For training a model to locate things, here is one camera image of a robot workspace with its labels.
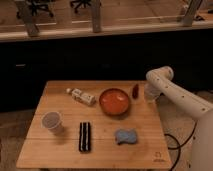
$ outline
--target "wooden table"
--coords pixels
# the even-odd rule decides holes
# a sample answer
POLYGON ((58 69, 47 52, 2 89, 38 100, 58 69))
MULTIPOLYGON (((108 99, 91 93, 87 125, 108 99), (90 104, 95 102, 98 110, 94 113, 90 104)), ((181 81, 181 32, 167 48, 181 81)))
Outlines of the wooden table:
POLYGON ((100 169, 168 169, 171 167, 167 144, 155 102, 144 99, 143 81, 49 81, 46 84, 26 140, 17 161, 18 168, 100 168, 100 169), (131 97, 139 84, 139 98, 131 97), (88 107, 66 93, 79 88, 95 95, 97 103, 88 107), (125 117, 103 114, 98 99, 105 89, 120 88, 131 98, 125 117), (41 126, 41 118, 49 111, 59 111, 65 131, 54 136, 41 126), (79 124, 90 122, 92 150, 78 150, 79 124), (138 143, 117 145, 117 129, 135 129, 138 143))

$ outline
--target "orange bowl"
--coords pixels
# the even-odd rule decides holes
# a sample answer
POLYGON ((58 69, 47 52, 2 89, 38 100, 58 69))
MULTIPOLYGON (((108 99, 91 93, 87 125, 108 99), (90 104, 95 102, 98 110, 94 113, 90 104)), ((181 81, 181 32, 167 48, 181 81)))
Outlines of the orange bowl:
POLYGON ((104 113, 112 116, 124 114, 130 106, 129 96, 121 89, 105 90, 99 98, 104 113))

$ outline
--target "white cup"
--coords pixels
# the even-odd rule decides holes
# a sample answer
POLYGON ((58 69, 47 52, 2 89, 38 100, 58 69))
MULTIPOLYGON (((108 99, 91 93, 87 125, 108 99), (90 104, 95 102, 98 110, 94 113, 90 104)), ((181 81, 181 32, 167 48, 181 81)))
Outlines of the white cup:
POLYGON ((53 134, 59 134, 63 131, 61 114, 59 112, 47 112, 42 118, 42 126, 47 128, 53 134))

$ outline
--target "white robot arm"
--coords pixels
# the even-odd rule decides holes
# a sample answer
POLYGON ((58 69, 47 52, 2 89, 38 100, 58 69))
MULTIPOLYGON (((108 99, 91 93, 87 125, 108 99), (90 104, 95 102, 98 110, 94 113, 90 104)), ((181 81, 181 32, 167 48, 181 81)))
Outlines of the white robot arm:
POLYGON ((189 171, 213 170, 213 104, 172 83, 172 68, 165 66, 146 74, 144 95, 155 100, 161 93, 197 121, 189 171))

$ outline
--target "cable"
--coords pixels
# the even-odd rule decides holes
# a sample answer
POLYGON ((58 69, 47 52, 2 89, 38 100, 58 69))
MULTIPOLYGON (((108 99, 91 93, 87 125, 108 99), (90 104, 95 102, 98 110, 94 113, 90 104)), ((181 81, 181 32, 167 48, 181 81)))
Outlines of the cable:
POLYGON ((189 135, 189 137, 188 137, 188 138, 184 141, 184 143, 181 144, 181 145, 180 145, 179 141, 177 140, 177 138, 176 138, 175 136, 173 136, 173 135, 171 135, 171 134, 164 134, 165 136, 168 136, 168 137, 172 138, 173 140, 175 140, 175 142, 176 142, 176 144, 177 144, 177 147, 168 147, 168 149, 169 149, 169 150, 178 150, 177 158, 176 158, 174 164, 172 165, 172 167, 171 167, 171 169, 170 169, 169 171, 172 171, 172 170, 176 167, 176 165, 177 165, 177 163, 178 163, 178 161, 179 161, 179 159, 180 159, 180 156, 181 156, 181 148, 182 148, 184 145, 186 145, 187 142, 191 139, 191 137, 192 137, 193 134, 194 134, 194 131, 195 131, 196 126, 197 126, 197 123, 195 123, 194 128, 193 128, 191 134, 189 135))
MULTIPOLYGON (((175 140, 175 142, 177 143, 178 147, 180 146, 179 141, 178 141, 177 138, 175 138, 173 135, 171 135, 171 134, 164 134, 164 135, 165 135, 165 136, 168 136, 168 137, 170 137, 170 138, 172 138, 173 140, 175 140)), ((180 159, 181 148, 178 148, 177 150, 178 150, 177 158, 176 158, 174 164, 172 165, 172 167, 171 167, 171 169, 170 169, 169 171, 172 171, 172 170, 176 167, 176 165, 177 165, 177 163, 178 163, 178 161, 179 161, 179 159, 180 159)))
POLYGON ((180 146, 177 146, 177 147, 169 147, 169 150, 177 150, 179 148, 182 148, 184 145, 186 145, 188 143, 188 141, 191 139, 191 137, 193 136, 196 126, 197 126, 197 123, 195 123, 191 134, 189 135, 189 137, 186 139, 186 141, 183 144, 181 144, 180 146))

